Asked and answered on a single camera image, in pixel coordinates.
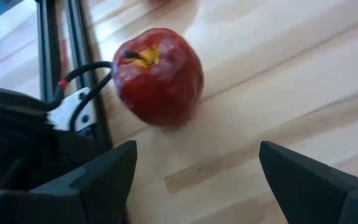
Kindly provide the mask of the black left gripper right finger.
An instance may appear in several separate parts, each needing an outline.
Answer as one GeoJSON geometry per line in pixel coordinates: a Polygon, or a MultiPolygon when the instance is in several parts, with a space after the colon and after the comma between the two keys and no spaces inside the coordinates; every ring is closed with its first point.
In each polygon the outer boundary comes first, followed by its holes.
{"type": "Polygon", "coordinates": [[[288,224],[358,224],[358,177],[270,141],[259,160],[288,224]]]}

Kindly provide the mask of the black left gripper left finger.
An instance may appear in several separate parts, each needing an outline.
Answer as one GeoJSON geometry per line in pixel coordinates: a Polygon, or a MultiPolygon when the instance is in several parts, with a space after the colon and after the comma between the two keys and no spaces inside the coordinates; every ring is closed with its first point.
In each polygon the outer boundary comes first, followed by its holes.
{"type": "Polygon", "coordinates": [[[127,141],[30,191],[0,190],[0,224],[118,224],[136,163],[127,141]]]}

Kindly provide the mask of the red apple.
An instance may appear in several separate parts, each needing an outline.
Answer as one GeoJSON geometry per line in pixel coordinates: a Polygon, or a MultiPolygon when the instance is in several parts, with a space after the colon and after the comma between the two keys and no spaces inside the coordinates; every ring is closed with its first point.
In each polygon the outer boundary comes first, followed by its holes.
{"type": "Polygon", "coordinates": [[[162,127],[189,122],[201,98],[201,61],[178,33],[152,28],[123,43],[112,78],[124,105],[140,120],[162,127]]]}

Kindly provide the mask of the silver mounting bracket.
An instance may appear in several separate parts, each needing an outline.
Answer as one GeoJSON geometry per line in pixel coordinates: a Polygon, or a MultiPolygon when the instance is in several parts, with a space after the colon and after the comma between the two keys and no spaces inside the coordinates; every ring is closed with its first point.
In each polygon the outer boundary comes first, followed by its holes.
{"type": "MultiPolygon", "coordinates": [[[[77,92],[74,92],[70,96],[66,97],[58,108],[48,113],[48,120],[51,122],[54,129],[63,131],[70,130],[71,116],[76,107],[89,92],[90,88],[88,87],[84,87],[77,92]]],[[[90,127],[92,124],[96,124],[96,122],[96,110],[93,100],[91,100],[79,113],[75,121],[75,131],[81,131],[90,127]]]]}

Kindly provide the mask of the black aluminium table frame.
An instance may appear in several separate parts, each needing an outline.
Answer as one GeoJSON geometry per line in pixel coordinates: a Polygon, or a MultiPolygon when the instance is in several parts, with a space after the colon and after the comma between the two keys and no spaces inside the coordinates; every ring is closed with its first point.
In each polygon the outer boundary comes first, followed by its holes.
{"type": "MultiPolygon", "coordinates": [[[[40,90],[44,101],[52,101],[55,87],[60,80],[62,65],[58,39],[58,24],[55,3],[57,0],[35,0],[37,2],[37,28],[39,42],[40,90]]],[[[86,19],[82,0],[63,0],[67,13],[70,45],[73,49],[74,67],[93,61],[90,38],[86,31],[86,19]]],[[[105,118],[101,94],[93,98],[96,109],[96,123],[81,134],[100,140],[108,149],[113,147],[105,118]]]]}

